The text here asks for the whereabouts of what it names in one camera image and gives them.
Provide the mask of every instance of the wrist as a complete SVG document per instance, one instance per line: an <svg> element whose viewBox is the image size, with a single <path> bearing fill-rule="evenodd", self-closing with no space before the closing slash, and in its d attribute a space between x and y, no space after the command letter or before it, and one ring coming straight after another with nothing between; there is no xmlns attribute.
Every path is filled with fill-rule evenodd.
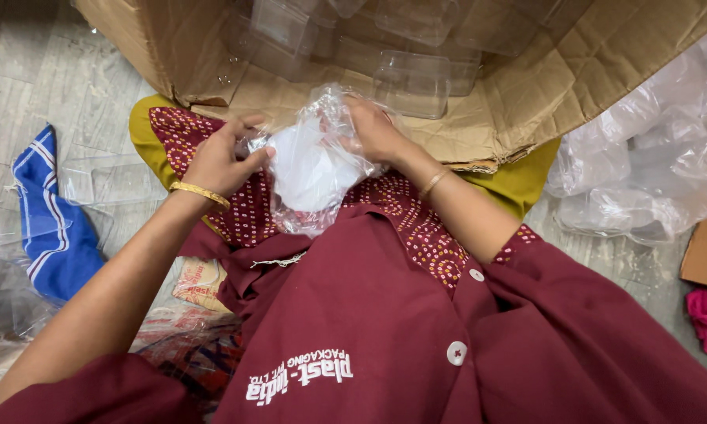
<svg viewBox="0 0 707 424"><path fill-rule="evenodd" d="M208 197L186 190L173 190L168 195L168 200L171 200L173 205L184 214L198 218L204 216L208 210L217 205L217 202Z"/></svg>

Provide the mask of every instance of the transparent plastic box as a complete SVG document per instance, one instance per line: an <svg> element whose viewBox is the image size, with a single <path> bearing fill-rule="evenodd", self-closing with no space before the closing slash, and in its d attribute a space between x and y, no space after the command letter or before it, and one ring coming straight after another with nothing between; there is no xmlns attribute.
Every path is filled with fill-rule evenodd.
<svg viewBox="0 0 707 424"><path fill-rule="evenodd" d="M405 51L410 41L400 35L388 33L377 28L375 14L361 10L350 19L341 19L338 22L341 35L348 35L356 40L371 41L385 44L391 50Z"/></svg>
<svg viewBox="0 0 707 424"><path fill-rule="evenodd" d="M317 43L314 45L314 50L312 50L312 56L330 58L335 55L335 50L338 47L339 37L336 36L335 27L327 28L325 26L319 27L319 35L317 36Z"/></svg>
<svg viewBox="0 0 707 424"><path fill-rule="evenodd" d="M327 3L326 0L278 0L278 2L296 7L305 14L311 14L320 4Z"/></svg>
<svg viewBox="0 0 707 424"><path fill-rule="evenodd" d="M254 58L254 54L262 43L251 32L251 24L252 20L249 17L242 15L240 10L232 8L223 39L231 53L248 61Z"/></svg>
<svg viewBox="0 0 707 424"><path fill-rule="evenodd" d="M313 45L302 45L296 53L291 53L277 43L256 37L250 29L251 19L239 11L231 10L228 19L224 35L231 53L291 82L302 82L307 78Z"/></svg>
<svg viewBox="0 0 707 424"><path fill-rule="evenodd" d="M2 207L0 202L0 246L56 233L59 229L71 227L73 223L71 219L62 219L58 222L49 212L47 215L31 214L27 218L30 225L28 228L22 228L21 212Z"/></svg>
<svg viewBox="0 0 707 424"><path fill-rule="evenodd" d="M404 115L439 119L451 93L450 74L445 57L383 51L372 92L375 100Z"/></svg>
<svg viewBox="0 0 707 424"><path fill-rule="evenodd" d="M322 0L311 12L311 20L317 24L317 26L335 28L338 25L339 19L340 16L338 12L325 0Z"/></svg>
<svg viewBox="0 0 707 424"><path fill-rule="evenodd" d="M539 31L536 21L507 0L476 0L454 31L456 43L504 56L518 56Z"/></svg>
<svg viewBox="0 0 707 424"><path fill-rule="evenodd" d="M280 0L255 0L251 29L266 42L276 43L292 56L309 50L317 41L317 24L309 14Z"/></svg>
<svg viewBox="0 0 707 424"><path fill-rule="evenodd" d="M476 74L479 72L478 60L450 61L450 95L453 97L468 96L474 89Z"/></svg>
<svg viewBox="0 0 707 424"><path fill-rule="evenodd" d="M471 0L380 0L375 22L384 31L436 47L445 41L470 3Z"/></svg>
<svg viewBox="0 0 707 424"><path fill-rule="evenodd" d="M391 47L385 44L359 41L347 35L341 35L334 62L341 68L372 77L380 66L382 51L390 49Z"/></svg>
<svg viewBox="0 0 707 424"><path fill-rule="evenodd" d="M548 28L569 29L583 15L593 0L516 0L521 13Z"/></svg>
<svg viewBox="0 0 707 424"><path fill-rule="evenodd" d="M468 96L474 88L476 74L481 65L481 51L464 47L448 38L438 47L411 42L409 53L427 54L430 56L447 57L451 63L451 96Z"/></svg>
<svg viewBox="0 0 707 424"><path fill-rule="evenodd" d="M251 63L287 79L290 82L304 82L309 79L309 56L311 48L299 54L289 54L272 43L260 43Z"/></svg>
<svg viewBox="0 0 707 424"><path fill-rule="evenodd" d="M66 160L60 167L60 191L77 205L134 203L168 195L136 153Z"/></svg>
<svg viewBox="0 0 707 424"><path fill-rule="evenodd" d="M356 14L367 0L327 0L332 5L338 15L349 18Z"/></svg>
<svg viewBox="0 0 707 424"><path fill-rule="evenodd" d="M115 217L104 210L91 206L82 206L82 210L87 216L87 222L97 235L97 249L102 251L115 226Z"/></svg>

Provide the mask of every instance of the tiled floor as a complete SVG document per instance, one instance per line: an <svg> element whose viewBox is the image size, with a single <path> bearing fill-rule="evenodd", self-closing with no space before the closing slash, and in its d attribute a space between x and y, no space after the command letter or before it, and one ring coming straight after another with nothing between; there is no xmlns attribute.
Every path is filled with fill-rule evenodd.
<svg viewBox="0 0 707 424"><path fill-rule="evenodd" d="M128 113L154 93L121 53L94 34L69 0L0 0L0 200L15 201L9 164L42 129L57 129L59 161L132 152ZM620 237L563 233L552 220L555 199L544 196L527 222L576 260L625 288L707 368L707 356L687 319L678 278L688 235L675 245L650 249ZM112 208L116 225L105 253L114 254L157 204ZM178 266L157 304L171 302Z"/></svg>

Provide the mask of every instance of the blue striped cloth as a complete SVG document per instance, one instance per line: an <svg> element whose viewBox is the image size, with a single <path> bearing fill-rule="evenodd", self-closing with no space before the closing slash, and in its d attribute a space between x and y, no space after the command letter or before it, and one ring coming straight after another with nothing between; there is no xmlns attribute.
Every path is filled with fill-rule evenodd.
<svg viewBox="0 0 707 424"><path fill-rule="evenodd" d="M97 235L81 207L58 196L55 132L49 124L12 168L21 208L22 244L32 265L29 280L42 294L68 300L100 269ZM42 231L32 233L35 228ZM57 230L47 231L56 222Z"/></svg>

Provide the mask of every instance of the gold bangle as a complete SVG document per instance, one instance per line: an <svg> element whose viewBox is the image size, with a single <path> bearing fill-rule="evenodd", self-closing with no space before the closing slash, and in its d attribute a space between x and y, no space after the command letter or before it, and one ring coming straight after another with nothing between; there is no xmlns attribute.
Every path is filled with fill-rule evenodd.
<svg viewBox="0 0 707 424"><path fill-rule="evenodd" d="M211 192L210 190L207 190L205 188L195 186L194 184L187 184L181 183L180 181L176 181L175 183L170 185L170 191L172 192L173 190L186 190L188 192L197 193L198 195L202 195L204 197L209 198L210 200L218 202L219 204L225 206L226 209L231 208L231 202L227 201L225 197L222 197L221 195Z"/></svg>
<svg viewBox="0 0 707 424"><path fill-rule="evenodd" d="M432 177L432 179L430 179L430 182L426 185L426 187L424 187L419 192L419 199L426 200L426 197L430 194L430 192L432 191L432 188L434 188L437 185L437 183L439 183L440 180L443 179L443 177L445 175L448 175L448 172L450 172L450 169L443 168L443 170L441 170L440 172L435 174L435 176Z"/></svg>

